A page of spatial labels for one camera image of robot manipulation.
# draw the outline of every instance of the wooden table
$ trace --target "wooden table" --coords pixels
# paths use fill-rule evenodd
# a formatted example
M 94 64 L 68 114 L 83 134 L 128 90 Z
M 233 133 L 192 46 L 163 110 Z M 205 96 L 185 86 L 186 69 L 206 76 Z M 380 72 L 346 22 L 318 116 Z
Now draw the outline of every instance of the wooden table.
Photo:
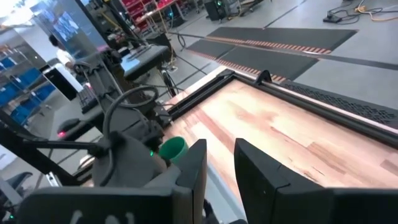
M 184 99 L 225 68 L 218 67 L 167 103 Z M 396 129 L 276 88 L 398 133 Z M 398 186 L 395 149 L 236 80 L 174 121 L 165 130 L 164 141 L 172 136 L 182 136 L 189 146 L 198 139 L 206 139 L 208 162 L 237 198 L 240 195 L 233 159 L 236 138 L 244 138 L 324 187 Z

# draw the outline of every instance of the white wall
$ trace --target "white wall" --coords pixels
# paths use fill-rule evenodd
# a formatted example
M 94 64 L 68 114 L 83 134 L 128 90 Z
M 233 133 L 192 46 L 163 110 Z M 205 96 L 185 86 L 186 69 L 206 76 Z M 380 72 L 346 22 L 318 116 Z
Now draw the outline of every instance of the white wall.
M 15 31 L 46 62 L 57 57 L 57 48 L 50 43 L 49 36 L 37 24 L 34 24 L 33 27 L 15 28 Z

